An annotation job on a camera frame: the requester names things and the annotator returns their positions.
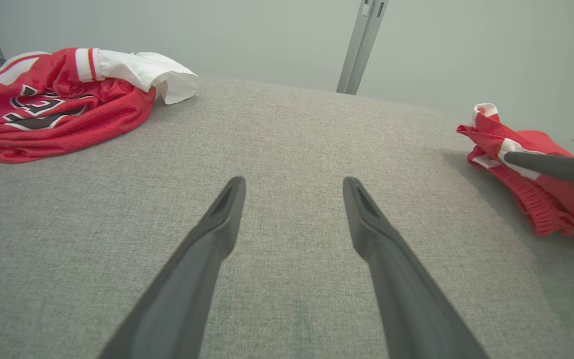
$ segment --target gray textile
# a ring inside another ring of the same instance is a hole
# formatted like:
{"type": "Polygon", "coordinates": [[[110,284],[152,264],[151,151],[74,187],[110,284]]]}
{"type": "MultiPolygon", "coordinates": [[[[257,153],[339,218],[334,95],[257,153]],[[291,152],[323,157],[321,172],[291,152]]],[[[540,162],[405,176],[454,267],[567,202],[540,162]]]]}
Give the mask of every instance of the gray textile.
{"type": "Polygon", "coordinates": [[[574,357],[574,237],[537,238],[465,157],[469,118],[203,77],[136,130],[0,164],[0,358],[102,350],[225,183],[247,179],[203,358],[383,358],[342,179],[360,178],[493,358],[574,357]]]}

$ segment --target red jersey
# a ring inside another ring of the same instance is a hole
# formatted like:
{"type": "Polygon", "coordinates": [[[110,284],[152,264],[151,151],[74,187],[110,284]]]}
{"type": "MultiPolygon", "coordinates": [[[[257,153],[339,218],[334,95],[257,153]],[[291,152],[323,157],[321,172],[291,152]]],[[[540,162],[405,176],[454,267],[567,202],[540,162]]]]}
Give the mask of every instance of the red jersey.
{"type": "Polygon", "coordinates": [[[182,67],[158,54],[139,57],[97,48],[30,52],[9,59],[0,68],[0,162],[61,155],[136,128],[152,111],[155,77],[178,75],[177,66],[182,67]],[[168,68],[162,70],[151,58],[163,58],[168,68]],[[137,70],[130,69],[130,63],[136,63],[137,70]],[[143,73],[151,75],[148,83],[142,82],[143,73]],[[119,79],[121,74],[126,79],[119,79]]]}
{"type": "Polygon", "coordinates": [[[457,132],[476,143],[467,157],[471,165],[493,173],[512,191],[537,235],[574,234],[574,183],[504,161],[508,152],[572,157],[570,152],[544,132],[509,129],[493,104],[477,105],[471,125],[460,125],[457,132]]]}

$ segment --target printed number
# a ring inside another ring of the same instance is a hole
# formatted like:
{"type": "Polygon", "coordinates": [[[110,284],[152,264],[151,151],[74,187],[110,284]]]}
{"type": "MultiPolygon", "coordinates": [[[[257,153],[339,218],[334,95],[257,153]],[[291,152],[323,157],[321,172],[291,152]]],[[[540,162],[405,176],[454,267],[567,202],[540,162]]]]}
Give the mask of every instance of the printed number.
{"type": "MultiPolygon", "coordinates": [[[[23,90],[21,91],[21,94],[19,95],[21,96],[34,96],[37,95],[38,91],[30,86],[27,85],[23,85],[23,90]]],[[[39,114],[42,114],[43,112],[46,112],[50,109],[54,109],[55,107],[57,107],[59,104],[62,104],[64,102],[64,100],[61,100],[60,98],[49,98],[49,97],[56,97],[58,96],[56,93],[43,93],[41,94],[41,96],[43,97],[48,97],[45,100],[41,100],[41,104],[21,104],[19,102],[18,97],[14,97],[10,100],[10,103],[18,108],[18,109],[23,109],[24,111],[28,112],[30,115],[32,115],[30,118],[35,118],[37,117],[39,114]]],[[[4,118],[7,121],[19,121],[19,120],[25,120],[25,118],[20,117],[18,114],[14,114],[14,113],[10,113],[7,114],[6,116],[4,116],[4,118]]]]}

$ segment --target gray fabric surface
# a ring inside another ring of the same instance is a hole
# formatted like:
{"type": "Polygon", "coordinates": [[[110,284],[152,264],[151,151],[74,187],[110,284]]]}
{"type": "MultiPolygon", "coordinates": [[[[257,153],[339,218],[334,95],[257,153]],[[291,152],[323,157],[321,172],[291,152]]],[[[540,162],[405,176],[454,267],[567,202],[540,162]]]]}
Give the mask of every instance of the gray fabric surface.
{"type": "Polygon", "coordinates": [[[94,357],[230,177],[247,179],[203,358],[383,358],[342,179],[360,178],[493,358],[574,357],[574,238],[465,160],[467,116],[203,77],[68,155],[0,164],[0,358],[94,357]]]}

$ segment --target white stripe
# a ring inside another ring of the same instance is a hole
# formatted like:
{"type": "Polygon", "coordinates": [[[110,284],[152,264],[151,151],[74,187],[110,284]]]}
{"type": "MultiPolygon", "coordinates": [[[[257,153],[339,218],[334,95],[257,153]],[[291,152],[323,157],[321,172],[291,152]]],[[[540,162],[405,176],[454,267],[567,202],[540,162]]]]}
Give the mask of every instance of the white stripe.
{"type": "Polygon", "coordinates": [[[493,157],[489,155],[478,156],[472,159],[471,161],[475,162],[476,164],[479,164],[480,166],[483,166],[483,168],[486,168],[487,170],[489,168],[494,168],[502,165],[498,161],[495,161],[493,157]]]}
{"type": "Polygon", "coordinates": [[[538,151],[529,151],[523,148],[522,145],[520,145],[519,143],[513,141],[512,139],[504,139],[504,141],[502,142],[502,148],[501,150],[499,150],[499,154],[497,155],[499,159],[501,159],[501,161],[504,162],[505,165],[507,165],[509,168],[513,170],[516,170],[517,173],[519,173],[520,175],[526,178],[530,178],[533,181],[537,180],[537,178],[541,175],[541,173],[535,172],[533,170],[527,170],[526,168],[509,164],[508,162],[504,161],[504,156],[508,152],[535,153],[536,155],[546,155],[546,153],[538,151]]]}
{"type": "Polygon", "coordinates": [[[43,52],[43,51],[34,51],[34,52],[26,52],[25,54],[10,57],[10,59],[7,59],[6,62],[0,67],[0,72],[6,71],[7,67],[10,66],[11,63],[13,63],[19,59],[23,59],[24,57],[33,57],[33,56],[36,57],[37,55],[50,55],[50,53],[49,52],[43,52]]]}
{"type": "Polygon", "coordinates": [[[14,123],[14,122],[4,123],[4,125],[16,127],[16,128],[18,128],[18,129],[24,130],[24,131],[34,131],[34,129],[28,129],[28,127],[24,127],[24,126],[22,126],[22,125],[18,125],[18,124],[14,123]]]}
{"type": "Polygon", "coordinates": [[[87,48],[78,48],[75,50],[75,63],[77,64],[77,73],[79,75],[79,81],[81,82],[91,82],[93,80],[87,51],[87,48]]]}
{"type": "Polygon", "coordinates": [[[483,112],[484,116],[490,117],[497,114],[497,107],[494,104],[478,104],[473,108],[473,116],[471,119],[471,127],[475,128],[475,118],[480,112],[483,112]]]}
{"type": "Polygon", "coordinates": [[[39,57],[31,57],[30,59],[19,61],[5,72],[0,73],[0,84],[11,85],[13,84],[22,73],[30,70],[39,57]]]}

